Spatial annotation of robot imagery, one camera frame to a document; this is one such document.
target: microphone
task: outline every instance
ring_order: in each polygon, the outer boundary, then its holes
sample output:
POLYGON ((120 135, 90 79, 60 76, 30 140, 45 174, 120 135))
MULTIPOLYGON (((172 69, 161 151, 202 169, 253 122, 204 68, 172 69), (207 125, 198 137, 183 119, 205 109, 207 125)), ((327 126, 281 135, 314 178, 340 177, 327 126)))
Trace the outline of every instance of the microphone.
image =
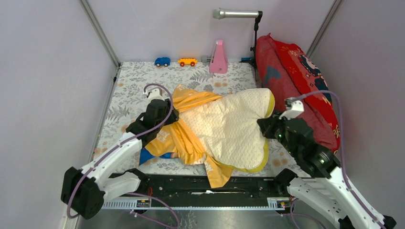
POLYGON ((223 19, 223 18, 258 18, 259 11, 249 11, 249 10, 224 10, 217 8, 213 10, 213 18, 223 19))

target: orange toy car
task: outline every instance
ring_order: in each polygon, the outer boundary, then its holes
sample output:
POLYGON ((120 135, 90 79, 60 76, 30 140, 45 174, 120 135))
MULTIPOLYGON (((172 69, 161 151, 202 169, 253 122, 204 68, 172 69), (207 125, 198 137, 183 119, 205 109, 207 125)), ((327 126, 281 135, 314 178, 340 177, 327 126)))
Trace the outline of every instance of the orange toy car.
POLYGON ((181 58, 178 62, 180 63, 181 67, 184 67, 186 64, 195 66, 198 61, 195 58, 181 58))

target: floral mat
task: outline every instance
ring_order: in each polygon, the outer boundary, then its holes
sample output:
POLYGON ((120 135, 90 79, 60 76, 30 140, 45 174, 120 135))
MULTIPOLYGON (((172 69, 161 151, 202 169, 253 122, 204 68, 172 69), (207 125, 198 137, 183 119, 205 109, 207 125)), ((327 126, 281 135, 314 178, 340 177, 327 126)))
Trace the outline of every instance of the floral mat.
MULTIPOLYGON (((209 73, 208 65, 203 63, 180 67, 172 62, 168 67, 156 67, 153 62, 124 62, 93 158, 115 144, 126 127, 145 111, 148 101, 142 89, 148 83, 162 84, 171 92, 181 83, 197 91, 217 94, 234 94, 260 87, 253 68, 247 63, 229 63, 226 74, 215 74, 209 73)), ((139 152, 127 159, 116 172, 134 167, 149 174, 206 175, 204 165, 185 165, 179 158, 156 157, 139 166, 139 152)), ((281 144, 270 140, 268 163, 262 171, 246 173, 234 170, 233 176, 273 177, 284 168, 293 170, 300 177, 308 176, 281 144)))

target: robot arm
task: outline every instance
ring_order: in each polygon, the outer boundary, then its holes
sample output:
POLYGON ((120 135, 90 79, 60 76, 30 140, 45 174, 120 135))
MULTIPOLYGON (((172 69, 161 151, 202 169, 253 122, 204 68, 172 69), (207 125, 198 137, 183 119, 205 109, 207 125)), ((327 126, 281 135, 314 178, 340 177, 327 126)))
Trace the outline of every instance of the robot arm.
MULTIPOLYGON (((280 192, 287 191, 292 196, 298 197, 321 213, 336 228, 381 228, 347 187, 340 161, 329 149, 314 141, 313 129, 303 119, 296 118, 303 112, 302 102, 291 103, 287 99, 286 107, 287 110, 284 113, 276 111, 269 118, 257 121, 263 136, 277 139, 294 157, 301 169, 315 178, 318 183, 323 184, 336 201, 332 201, 306 185, 301 178, 288 169, 283 170, 275 178, 280 184, 280 192)), ((387 229, 393 228, 396 224, 395 220, 376 211, 349 179, 348 181, 354 193, 378 221, 387 229)))
MULTIPOLYGON (((128 126, 126 133, 112 147, 80 169, 71 167, 65 172, 61 199, 66 204, 79 180, 85 175, 71 204, 71 208, 85 219, 97 214, 104 202, 138 189, 140 175, 126 172, 116 178, 109 177, 129 156, 156 138, 161 127, 144 133, 161 123, 170 111, 171 102, 168 99, 163 100, 159 88, 151 90, 147 96, 149 104, 146 112, 128 126)), ((178 119, 179 112, 173 109, 164 125, 172 124, 178 119)))

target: red pillow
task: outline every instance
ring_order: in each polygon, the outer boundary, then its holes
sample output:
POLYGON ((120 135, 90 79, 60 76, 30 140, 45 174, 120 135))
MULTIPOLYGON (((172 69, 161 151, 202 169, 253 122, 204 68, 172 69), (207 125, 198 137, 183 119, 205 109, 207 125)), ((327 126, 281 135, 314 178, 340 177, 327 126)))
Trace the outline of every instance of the red pillow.
MULTIPOLYGON (((257 40, 257 69, 263 87, 274 94, 275 109, 285 111, 284 100, 318 90, 328 90, 320 70, 296 44, 275 41, 270 34, 257 40)), ((315 141, 336 153, 340 132, 329 94, 316 94, 303 100, 299 116, 314 129, 315 141)))

